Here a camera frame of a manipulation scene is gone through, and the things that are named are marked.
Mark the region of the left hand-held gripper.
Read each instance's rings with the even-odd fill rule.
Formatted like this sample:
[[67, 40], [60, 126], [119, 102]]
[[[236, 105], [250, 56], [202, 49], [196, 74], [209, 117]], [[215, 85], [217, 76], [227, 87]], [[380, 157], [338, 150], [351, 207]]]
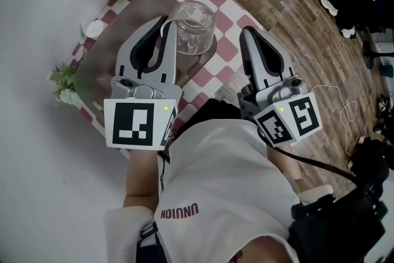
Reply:
[[[115, 67], [118, 76], [112, 78], [111, 97], [103, 106], [107, 147], [161, 151], [167, 145], [182, 89], [174, 84], [177, 25], [174, 21], [164, 23], [166, 20], [166, 16], [160, 16], [146, 22], [119, 48]], [[161, 27], [158, 57], [150, 66]]]

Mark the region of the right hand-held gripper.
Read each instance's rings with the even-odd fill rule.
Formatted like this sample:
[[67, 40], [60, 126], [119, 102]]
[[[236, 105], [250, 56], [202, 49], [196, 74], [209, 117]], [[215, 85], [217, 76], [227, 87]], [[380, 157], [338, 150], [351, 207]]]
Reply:
[[[297, 143], [322, 129], [315, 95], [307, 91], [304, 80], [293, 76], [284, 47], [252, 26], [242, 29], [239, 43], [244, 72], [252, 85], [238, 93], [242, 118], [256, 123], [273, 147]], [[274, 85], [265, 88], [265, 84]]]

